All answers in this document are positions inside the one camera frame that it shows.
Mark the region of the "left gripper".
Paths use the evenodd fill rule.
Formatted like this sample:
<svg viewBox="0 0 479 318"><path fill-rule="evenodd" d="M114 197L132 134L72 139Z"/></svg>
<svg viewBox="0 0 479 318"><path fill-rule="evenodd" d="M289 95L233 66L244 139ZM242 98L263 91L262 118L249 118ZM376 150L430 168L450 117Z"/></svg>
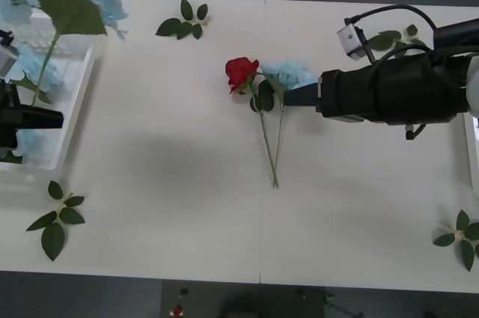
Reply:
<svg viewBox="0 0 479 318"><path fill-rule="evenodd" d="M16 149L18 128L60 129L63 122L60 111L27 105L21 105L19 110L16 86L1 83L1 149Z"/></svg>

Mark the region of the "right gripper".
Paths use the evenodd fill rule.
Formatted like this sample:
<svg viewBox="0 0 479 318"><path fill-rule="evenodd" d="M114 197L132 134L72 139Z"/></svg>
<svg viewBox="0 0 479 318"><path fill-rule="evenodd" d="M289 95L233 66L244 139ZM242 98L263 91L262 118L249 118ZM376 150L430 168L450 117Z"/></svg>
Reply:
<svg viewBox="0 0 479 318"><path fill-rule="evenodd" d="M343 72L323 72L313 83L283 94L284 106L316 107L323 117L355 123L368 120L381 123L368 84L370 68Z"/></svg>

